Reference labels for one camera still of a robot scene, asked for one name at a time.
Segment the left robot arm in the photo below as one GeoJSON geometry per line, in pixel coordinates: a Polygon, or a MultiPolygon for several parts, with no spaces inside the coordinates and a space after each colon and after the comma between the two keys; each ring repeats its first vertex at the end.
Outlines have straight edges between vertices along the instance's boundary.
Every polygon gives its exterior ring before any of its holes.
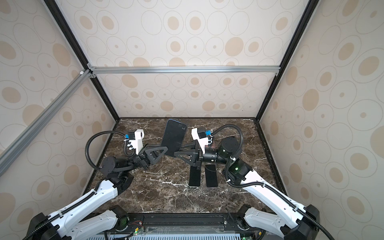
{"type": "Polygon", "coordinates": [[[147,170],[167,152],[167,147],[146,145],[131,157],[106,157],[99,171],[105,176],[96,186],[79,199],[49,215],[40,213],[31,219],[26,240],[86,240],[98,233],[129,226],[127,213],[120,207],[86,217],[104,203],[129,188],[134,176],[131,172],[147,170]]]}

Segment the black phone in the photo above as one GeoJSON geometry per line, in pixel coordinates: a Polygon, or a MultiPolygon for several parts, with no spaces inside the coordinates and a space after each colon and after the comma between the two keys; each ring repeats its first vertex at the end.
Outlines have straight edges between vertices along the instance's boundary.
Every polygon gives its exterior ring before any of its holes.
{"type": "Polygon", "coordinates": [[[190,187],[201,186],[201,167],[193,167],[193,166],[190,167],[189,186],[190,187]]]}
{"type": "Polygon", "coordinates": [[[169,119],[161,142],[162,147],[167,147],[165,155],[173,157],[182,146],[188,126],[185,123],[169,119]]]}

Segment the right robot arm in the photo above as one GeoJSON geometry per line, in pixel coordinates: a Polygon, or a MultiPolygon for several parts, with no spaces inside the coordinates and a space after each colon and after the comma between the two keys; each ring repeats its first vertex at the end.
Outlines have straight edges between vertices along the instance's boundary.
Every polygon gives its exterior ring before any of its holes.
{"type": "Polygon", "coordinates": [[[198,142],[189,144],[185,150],[174,153],[192,167],[202,162],[228,164],[223,170],[227,183],[238,189],[246,190],[262,201],[273,212],[266,213],[254,207],[244,205],[238,212],[238,227],[241,230],[258,228],[272,233],[284,240],[314,240],[319,232],[332,240],[334,237],[320,223],[320,212],[312,206],[298,203],[264,180],[256,170],[238,158],[233,161],[231,155],[240,144],[235,137],[224,138],[219,146],[201,149],[198,142]]]}

